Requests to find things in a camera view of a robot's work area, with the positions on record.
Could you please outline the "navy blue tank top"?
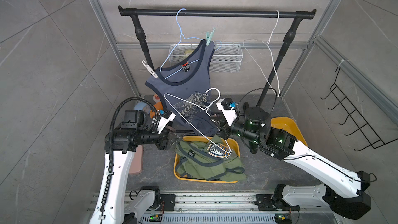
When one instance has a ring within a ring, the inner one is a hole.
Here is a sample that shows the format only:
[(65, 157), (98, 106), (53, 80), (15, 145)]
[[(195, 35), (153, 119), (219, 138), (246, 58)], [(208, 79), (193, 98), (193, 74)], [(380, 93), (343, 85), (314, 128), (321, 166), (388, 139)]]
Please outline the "navy blue tank top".
[(214, 42), (202, 40), (184, 60), (170, 67), (157, 68), (145, 85), (158, 95), (162, 106), (176, 115), (175, 120), (196, 135), (214, 136), (218, 132), (210, 120), (210, 62)]

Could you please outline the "white clothespin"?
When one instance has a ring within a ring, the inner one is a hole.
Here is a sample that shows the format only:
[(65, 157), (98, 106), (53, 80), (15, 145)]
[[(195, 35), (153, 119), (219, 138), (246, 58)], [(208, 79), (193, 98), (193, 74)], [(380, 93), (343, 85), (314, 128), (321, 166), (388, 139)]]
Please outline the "white clothespin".
[(158, 78), (156, 72), (151, 68), (150, 65), (146, 63), (145, 60), (142, 61), (142, 65), (146, 68), (146, 70), (151, 74), (153, 78)]

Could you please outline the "green clothespin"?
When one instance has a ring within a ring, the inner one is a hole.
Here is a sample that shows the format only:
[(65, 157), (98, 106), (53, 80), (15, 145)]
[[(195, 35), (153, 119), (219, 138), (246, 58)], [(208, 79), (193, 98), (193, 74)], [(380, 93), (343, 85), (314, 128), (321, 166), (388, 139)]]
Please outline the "green clothespin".
[(214, 32), (215, 32), (215, 28), (212, 28), (212, 30), (210, 32), (206, 32), (206, 45), (207, 46), (209, 46), (209, 44), (211, 43)]

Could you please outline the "light blue wire hanger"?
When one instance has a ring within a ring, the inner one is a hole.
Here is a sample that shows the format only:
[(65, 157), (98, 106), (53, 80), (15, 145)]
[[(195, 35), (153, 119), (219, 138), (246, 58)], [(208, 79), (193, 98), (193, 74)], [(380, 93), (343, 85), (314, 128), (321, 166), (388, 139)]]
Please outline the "light blue wire hanger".
[[(176, 23), (177, 23), (177, 25), (178, 25), (178, 27), (179, 27), (179, 31), (180, 31), (180, 40), (179, 40), (179, 42), (174, 46), (174, 48), (169, 52), (169, 55), (167, 56), (167, 58), (165, 59), (165, 61), (164, 61), (164, 62), (162, 63), (162, 65), (160, 66), (160, 71), (162, 71), (163, 66), (164, 66), (165, 63), (169, 60), (169, 58), (170, 58), (170, 56), (172, 55), (173, 51), (178, 47), (178, 45), (181, 44), (181, 42), (182, 42), (183, 39), (184, 39), (184, 40), (190, 40), (190, 39), (202, 40), (202, 39), (200, 39), (200, 38), (198, 38), (198, 37), (188, 37), (188, 38), (186, 38), (185, 35), (183, 34), (181, 25), (180, 25), (180, 23), (179, 23), (179, 21), (178, 21), (178, 16), (179, 16), (180, 12), (183, 11), (183, 10), (187, 10), (187, 9), (186, 9), (186, 8), (181, 8), (181, 9), (178, 10), (177, 13), (176, 13)], [(216, 51), (218, 51), (218, 50), (222, 47), (222, 42), (219, 41), (219, 40), (213, 40), (213, 39), (212, 39), (212, 41), (213, 41), (213, 42), (216, 42), (216, 43), (219, 43), (219, 48), (216, 49)]]

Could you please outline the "green tank top printed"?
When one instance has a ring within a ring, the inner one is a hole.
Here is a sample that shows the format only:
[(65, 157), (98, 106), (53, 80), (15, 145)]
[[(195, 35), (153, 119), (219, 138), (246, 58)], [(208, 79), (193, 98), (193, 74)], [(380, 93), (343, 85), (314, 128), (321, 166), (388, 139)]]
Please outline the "green tank top printed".
[(224, 144), (210, 143), (207, 147), (207, 153), (216, 158), (226, 158), (228, 159), (232, 154), (232, 149), (230, 146)]

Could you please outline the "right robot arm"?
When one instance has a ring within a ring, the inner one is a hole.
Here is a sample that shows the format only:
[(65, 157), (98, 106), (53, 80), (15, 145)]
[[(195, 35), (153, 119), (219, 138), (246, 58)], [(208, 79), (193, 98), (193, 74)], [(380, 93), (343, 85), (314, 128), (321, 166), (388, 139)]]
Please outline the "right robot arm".
[(359, 220), (371, 210), (371, 197), (366, 193), (373, 182), (370, 173), (347, 170), (317, 154), (297, 136), (271, 126), (270, 114), (258, 106), (250, 107), (245, 103), (240, 110), (239, 104), (220, 95), (215, 103), (222, 114), (212, 119), (219, 124), (223, 139), (237, 136), (252, 154), (261, 151), (321, 181), (317, 186), (277, 185), (271, 196), (273, 207), (294, 211), (303, 206), (328, 207), (351, 220)]

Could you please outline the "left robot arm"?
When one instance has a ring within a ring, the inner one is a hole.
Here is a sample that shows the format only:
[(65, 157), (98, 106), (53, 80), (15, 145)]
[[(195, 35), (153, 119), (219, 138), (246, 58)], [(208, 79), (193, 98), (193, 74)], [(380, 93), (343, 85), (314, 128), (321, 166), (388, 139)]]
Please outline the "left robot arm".
[[(154, 117), (142, 110), (129, 110), (116, 125), (120, 110), (131, 101), (148, 105)], [(175, 194), (163, 195), (158, 186), (143, 186), (128, 205), (124, 204), (127, 179), (137, 148), (154, 144), (158, 150), (166, 150), (169, 132), (165, 128), (174, 118), (174, 113), (158, 111), (140, 97), (130, 97), (119, 104), (105, 139), (105, 168), (91, 224), (139, 224), (147, 211), (159, 211), (159, 218), (164, 219), (165, 211), (174, 210)]]

